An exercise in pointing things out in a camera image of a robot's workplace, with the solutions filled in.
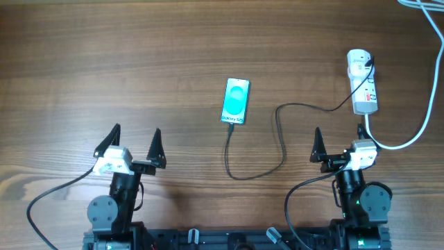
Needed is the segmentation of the white power strip socket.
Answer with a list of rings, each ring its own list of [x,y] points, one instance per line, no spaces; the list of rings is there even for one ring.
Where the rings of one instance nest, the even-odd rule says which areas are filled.
[[[351,80],[352,107],[356,115],[370,115],[377,111],[375,87],[375,63],[370,53],[363,49],[352,49],[347,54],[348,65],[353,61],[371,61],[371,72],[364,79]]]

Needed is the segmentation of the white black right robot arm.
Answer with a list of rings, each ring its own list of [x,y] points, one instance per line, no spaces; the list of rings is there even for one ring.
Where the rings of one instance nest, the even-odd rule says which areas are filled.
[[[321,130],[315,129],[312,163],[321,164],[321,172],[333,174],[336,205],[341,219],[333,219],[328,227],[326,249],[391,249],[388,213],[393,193],[380,182],[365,182],[364,170],[375,164],[380,148],[358,125],[358,138],[340,154],[328,154]]]

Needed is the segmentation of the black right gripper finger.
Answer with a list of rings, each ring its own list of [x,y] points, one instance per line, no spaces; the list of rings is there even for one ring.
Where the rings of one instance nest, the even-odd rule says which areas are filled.
[[[382,148],[376,143],[376,141],[374,139],[372,139],[372,137],[367,133],[363,124],[357,124],[357,135],[360,140],[363,140],[363,139],[372,140],[376,146],[376,151],[382,150]]]
[[[309,161],[311,163],[319,163],[326,161],[327,152],[325,149],[323,136],[319,127],[315,129],[314,145],[311,151]]]

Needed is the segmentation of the blue Galaxy smartphone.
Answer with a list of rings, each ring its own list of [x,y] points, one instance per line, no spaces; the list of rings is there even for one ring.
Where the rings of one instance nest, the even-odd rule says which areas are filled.
[[[220,120],[225,123],[244,124],[250,81],[229,78],[225,88],[225,96]]]

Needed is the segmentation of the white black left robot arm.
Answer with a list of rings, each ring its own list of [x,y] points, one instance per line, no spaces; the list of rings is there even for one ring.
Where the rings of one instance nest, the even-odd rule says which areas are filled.
[[[92,229],[84,234],[84,249],[157,248],[144,223],[133,221],[133,213],[142,207],[136,204],[137,195],[144,193],[141,176],[154,176],[157,169],[167,165],[161,130],[155,130],[145,161],[134,160],[130,151],[120,145],[120,134],[121,125],[115,124],[94,150],[96,163],[92,172],[112,172],[113,176],[109,194],[94,198],[87,207]]]

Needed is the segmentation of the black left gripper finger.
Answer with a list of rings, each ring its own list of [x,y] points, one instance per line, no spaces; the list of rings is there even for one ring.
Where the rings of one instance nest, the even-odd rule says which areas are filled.
[[[166,168],[167,160],[162,146],[162,133],[159,128],[155,130],[146,159],[156,168]]]
[[[116,123],[109,134],[95,148],[94,157],[103,157],[109,146],[119,146],[121,134],[121,125]]]

